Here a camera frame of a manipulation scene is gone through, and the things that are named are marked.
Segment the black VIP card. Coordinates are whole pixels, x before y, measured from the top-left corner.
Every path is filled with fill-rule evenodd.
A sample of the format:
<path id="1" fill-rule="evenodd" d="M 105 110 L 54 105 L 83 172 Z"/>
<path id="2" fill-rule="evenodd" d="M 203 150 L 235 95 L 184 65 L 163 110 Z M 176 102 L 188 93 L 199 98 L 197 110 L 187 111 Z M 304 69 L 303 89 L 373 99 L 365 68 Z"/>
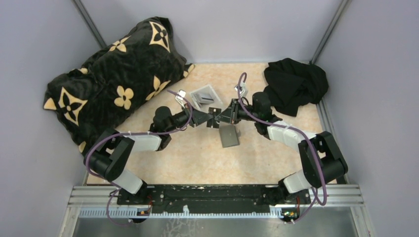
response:
<path id="1" fill-rule="evenodd" d="M 221 113 L 221 108 L 209 107 L 208 113 L 212 115 L 212 118 L 207 121 L 206 127 L 219 129 L 219 121 L 215 118 Z"/>

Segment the grey card holder wallet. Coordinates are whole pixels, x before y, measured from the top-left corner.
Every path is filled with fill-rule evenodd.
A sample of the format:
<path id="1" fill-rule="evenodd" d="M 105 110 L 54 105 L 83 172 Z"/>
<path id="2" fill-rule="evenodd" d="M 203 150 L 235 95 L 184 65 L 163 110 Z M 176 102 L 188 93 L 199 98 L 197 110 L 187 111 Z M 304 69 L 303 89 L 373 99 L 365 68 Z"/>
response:
<path id="1" fill-rule="evenodd" d="M 228 124 L 219 128 L 220 140 L 223 148 L 240 145 L 240 133 L 235 125 Z"/>

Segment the white plastic card tray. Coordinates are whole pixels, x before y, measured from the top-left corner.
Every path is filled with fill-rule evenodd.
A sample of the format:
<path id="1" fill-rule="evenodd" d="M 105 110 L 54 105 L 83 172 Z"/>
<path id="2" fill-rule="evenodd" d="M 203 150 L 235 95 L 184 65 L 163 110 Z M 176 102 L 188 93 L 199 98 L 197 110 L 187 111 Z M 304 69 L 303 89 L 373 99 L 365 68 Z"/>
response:
<path id="1" fill-rule="evenodd" d="M 224 107 L 222 100 L 210 84 L 191 91 L 189 95 L 194 107 L 200 111 L 207 112 L 210 107 Z"/>

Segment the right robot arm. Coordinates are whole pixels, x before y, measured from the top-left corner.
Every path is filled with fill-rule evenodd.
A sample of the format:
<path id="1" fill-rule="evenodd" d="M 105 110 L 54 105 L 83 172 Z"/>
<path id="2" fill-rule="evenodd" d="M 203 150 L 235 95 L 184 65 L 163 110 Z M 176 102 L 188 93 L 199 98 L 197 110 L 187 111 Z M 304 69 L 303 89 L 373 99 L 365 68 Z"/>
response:
<path id="1" fill-rule="evenodd" d="M 347 163 L 331 133 L 305 132 L 287 124 L 273 114 L 264 92 L 256 92 L 251 105 L 243 104 L 242 98 L 232 99 L 214 119 L 229 124 L 253 121 L 260 135 L 299 153 L 302 169 L 279 181 L 278 197 L 283 203 L 292 203 L 301 190 L 320 188 L 348 172 Z"/>

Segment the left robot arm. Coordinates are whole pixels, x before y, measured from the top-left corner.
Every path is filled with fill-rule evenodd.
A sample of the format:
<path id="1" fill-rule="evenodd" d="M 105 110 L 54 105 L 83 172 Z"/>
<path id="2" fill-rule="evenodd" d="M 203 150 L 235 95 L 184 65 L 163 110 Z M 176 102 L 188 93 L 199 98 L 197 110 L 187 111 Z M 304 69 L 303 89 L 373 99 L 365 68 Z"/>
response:
<path id="1" fill-rule="evenodd" d="M 171 134 L 186 126 L 199 126 L 213 115 L 186 105 L 181 112 L 173 115 L 169 107 L 156 109 L 150 130 L 144 133 L 119 133 L 106 129 L 97 139 L 93 148 L 84 157 L 84 165 L 91 171 L 128 192 L 128 197 L 136 204 L 143 204 L 148 198 L 147 184 L 126 169 L 126 163 L 134 152 L 161 151 L 171 141 Z"/>

